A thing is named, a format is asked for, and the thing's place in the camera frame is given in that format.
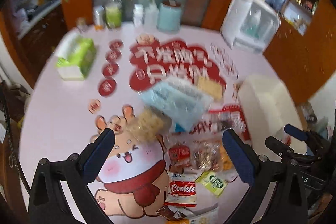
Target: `white container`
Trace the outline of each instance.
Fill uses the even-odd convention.
[[[230,48],[264,52],[280,26],[278,14],[260,0],[232,0],[220,32]]]
[[[302,130],[300,117],[285,84],[279,79],[251,75],[245,79],[238,91],[238,100],[244,113],[257,155],[266,155],[270,160],[281,158],[268,149],[265,140],[273,136],[286,143],[283,128],[291,124]],[[290,137],[290,147],[295,153],[305,154],[306,144]]]
[[[143,5],[142,4],[134,4],[133,24],[135,27],[140,27],[143,25]]]
[[[146,30],[155,30],[159,18],[159,9],[154,0],[145,9],[144,27]]]

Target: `red circle sticker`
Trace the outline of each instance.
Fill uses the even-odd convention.
[[[121,52],[117,49],[113,49],[111,51],[109,51],[105,58],[108,62],[114,62],[116,60],[118,60],[121,57]]]
[[[99,85],[98,92],[102,96],[110,96],[116,90],[117,83],[114,79],[105,79]]]
[[[121,40],[112,40],[110,43],[109,43],[109,47],[111,50],[114,50],[114,49],[119,49],[119,48],[122,48],[124,46],[124,43],[121,41]]]
[[[119,70],[119,66],[117,63],[115,62],[111,62],[111,63],[108,63],[106,64],[104,67],[103,67],[103,75],[106,77],[106,78],[109,78],[111,77],[112,75],[115,75]]]

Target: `tissue box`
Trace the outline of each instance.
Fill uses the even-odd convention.
[[[96,57],[93,40],[76,35],[61,45],[56,68],[63,80],[84,80]]]

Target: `glass bottle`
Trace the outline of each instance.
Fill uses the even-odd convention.
[[[108,0],[105,5],[106,26],[109,29],[121,26],[122,2],[121,0]]]

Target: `blue gripper pad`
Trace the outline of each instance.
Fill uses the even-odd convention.
[[[83,164],[82,179],[85,183],[93,182],[96,179],[105,160],[114,147],[115,141],[116,138],[113,130],[106,128],[95,142],[90,144],[93,145],[98,143]]]
[[[292,126],[291,124],[285,125],[285,127],[283,129],[287,134],[289,134],[292,137],[300,140],[301,142],[304,142],[308,139],[308,136],[304,131],[299,130],[298,128]]]
[[[238,138],[237,140],[235,140],[233,134],[236,135]],[[255,168],[237,141],[240,141],[243,145],[245,144],[239,139],[235,131],[232,129],[224,131],[222,141],[223,146],[235,166],[242,182],[252,186],[254,183]]]

